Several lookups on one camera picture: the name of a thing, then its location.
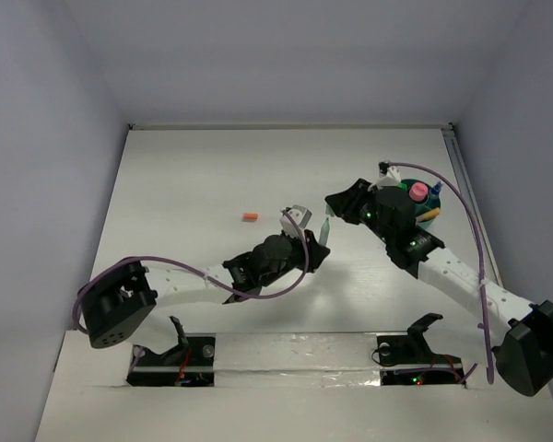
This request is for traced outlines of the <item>clear blue glue bottle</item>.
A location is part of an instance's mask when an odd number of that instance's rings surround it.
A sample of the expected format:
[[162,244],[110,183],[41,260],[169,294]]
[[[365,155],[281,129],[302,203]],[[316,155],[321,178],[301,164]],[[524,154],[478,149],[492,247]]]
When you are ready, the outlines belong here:
[[443,182],[439,180],[439,181],[431,188],[430,193],[431,193],[433,196],[438,197],[439,194],[441,193],[442,187],[443,187]]

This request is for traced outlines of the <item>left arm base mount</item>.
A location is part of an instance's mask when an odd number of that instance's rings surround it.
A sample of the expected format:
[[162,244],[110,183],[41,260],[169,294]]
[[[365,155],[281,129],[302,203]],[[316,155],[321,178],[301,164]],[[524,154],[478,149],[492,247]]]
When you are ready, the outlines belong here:
[[134,345],[126,382],[132,387],[213,387],[216,335],[187,334],[178,318],[170,320],[176,343],[160,354]]

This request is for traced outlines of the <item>small orange eraser cap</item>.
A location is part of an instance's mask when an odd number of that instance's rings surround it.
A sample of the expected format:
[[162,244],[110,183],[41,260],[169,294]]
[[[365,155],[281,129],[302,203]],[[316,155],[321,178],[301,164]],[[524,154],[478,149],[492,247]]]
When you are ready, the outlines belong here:
[[244,213],[242,215],[242,220],[244,222],[255,222],[258,219],[259,215],[257,213]]

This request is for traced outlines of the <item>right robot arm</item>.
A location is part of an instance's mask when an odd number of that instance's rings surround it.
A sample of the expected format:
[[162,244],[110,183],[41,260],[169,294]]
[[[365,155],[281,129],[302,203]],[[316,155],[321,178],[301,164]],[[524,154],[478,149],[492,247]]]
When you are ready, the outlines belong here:
[[444,243],[418,226],[416,205],[397,186],[363,179],[325,197],[334,216],[363,225],[385,245],[391,262],[459,304],[482,324],[482,342],[500,377],[532,397],[553,379],[553,302],[518,297],[463,263]]

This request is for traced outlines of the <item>green pencil-shaped clear case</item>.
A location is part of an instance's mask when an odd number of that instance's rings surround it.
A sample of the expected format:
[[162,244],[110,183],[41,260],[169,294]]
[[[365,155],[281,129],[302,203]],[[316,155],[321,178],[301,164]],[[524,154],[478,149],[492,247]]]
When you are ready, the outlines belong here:
[[321,229],[320,229],[320,235],[319,235],[319,244],[326,247],[327,246],[327,242],[328,242],[328,239],[329,239],[329,233],[330,233],[330,218],[327,217],[322,226],[321,226]]

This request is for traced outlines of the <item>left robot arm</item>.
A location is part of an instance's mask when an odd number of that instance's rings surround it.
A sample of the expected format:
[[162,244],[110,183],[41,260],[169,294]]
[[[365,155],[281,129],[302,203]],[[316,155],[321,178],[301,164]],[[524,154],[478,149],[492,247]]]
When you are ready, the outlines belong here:
[[156,331],[149,317],[155,308],[282,297],[322,265],[331,252],[327,240],[309,229],[299,237],[281,232],[205,269],[154,256],[125,258],[79,290],[73,309],[76,325],[95,349],[152,342],[156,356],[174,364],[184,356],[185,340],[171,331]]

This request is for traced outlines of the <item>pink orange pencil-shaped case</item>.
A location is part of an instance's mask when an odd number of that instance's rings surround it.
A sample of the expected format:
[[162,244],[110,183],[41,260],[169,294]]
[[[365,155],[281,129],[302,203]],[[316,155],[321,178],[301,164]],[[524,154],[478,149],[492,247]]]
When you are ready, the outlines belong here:
[[436,218],[437,216],[439,216],[441,214],[441,209],[440,207],[436,207],[434,209],[431,209],[429,210],[428,212],[426,213],[423,213],[421,215],[418,215],[416,217],[416,220],[418,223],[423,223],[423,222],[428,222],[434,218]]

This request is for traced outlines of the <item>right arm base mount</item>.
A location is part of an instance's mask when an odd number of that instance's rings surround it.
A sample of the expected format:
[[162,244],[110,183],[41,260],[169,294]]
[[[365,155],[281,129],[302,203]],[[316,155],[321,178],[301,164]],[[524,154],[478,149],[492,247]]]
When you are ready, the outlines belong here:
[[454,355],[434,353],[425,333],[442,315],[428,313],[406,331],[377,336],[371,361],[380,369],[382,386],[421,387],[464,383],[462,360]]

